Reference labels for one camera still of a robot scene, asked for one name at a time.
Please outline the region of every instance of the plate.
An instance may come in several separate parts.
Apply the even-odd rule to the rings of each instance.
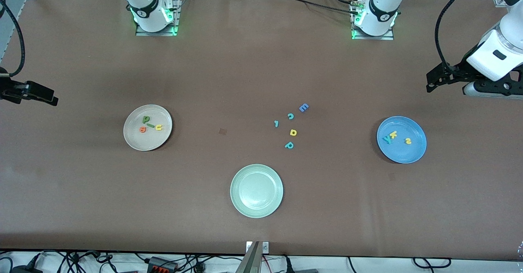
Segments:
[[[396,131],[396,137],[386,137]],[[378,146],[387,158],[397,163],[413,163],[423,157],[427,138],[418,123],[404,116],[391,116],[381,123],[377,133]]]
[[[284,197],[284,185],[271,167],[248,165],[243,167],[230,184],[230,199],[234,207],[250,218],[271,215]]]
[[[144,116],[150,119],[148,122],[143,122]],[[147,126],[161,125],[162,129],[156,130]],[[145,127],[145,132],[140,131],[141,127]],[[125,121],[123,125],[123,137],[129,146],[135,150],[145,152],[147,150],[154,150],[159,148],[169,138],[172,132],[172,119],[169,112],[156,104],[143,105],[135,109]]]

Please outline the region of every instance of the white plate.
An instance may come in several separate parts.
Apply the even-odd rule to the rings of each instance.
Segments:
[[[143,117],[148,116],[149,122],[143,123]],[[162,125],[162,130],[147,126]],[[145,127],[145,133],[140,132],[140,127]],[[123,125],[123,137],[129,146],[135,150],[145,152],[159,148],[169,138],[172,131],[172,119],[169,112],[156,104],[143,105],[135,109]]]
[[[230,199],[243,215],[263,218],[280,206],[284,185],[278,173],[266,165],[243,167],[230,184]]]

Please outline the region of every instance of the metal frame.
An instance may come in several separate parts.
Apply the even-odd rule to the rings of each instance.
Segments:
[[[241,260],[236,273],[260,273],[263,256],[263,242],[256,241],[252,245],[247,244],[247,253]]]
[[[508,4],[505,2],[505,0],[494,0],[494,5],[496,7],[508,7]]]

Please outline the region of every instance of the metal bracket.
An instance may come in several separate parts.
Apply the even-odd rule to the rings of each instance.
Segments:
[[[178,35],[178,25],[180,24],[181,14],[181,0],[172,0],[172,12],[166,13],[166,16],[172,17],[172,22],[164,29],[156,32],[144,31],[138,24],[136,24],[136,36],[176,36]]]
[[[249,251],[250,246],[253,244],[253,242],[247,242],[245,246],[245,252]],[[263,254],[269,254],[269,242],[263,242]]]
[[[508,4],[505,0],[493,0],[495,7],[508,7]]]

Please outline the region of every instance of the green plate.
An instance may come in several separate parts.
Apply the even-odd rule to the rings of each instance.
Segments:
[[[284,198],[284,185],[278,173],[258,163],[243,167],[230,184],[234,207],[250,218],[271,215]]]

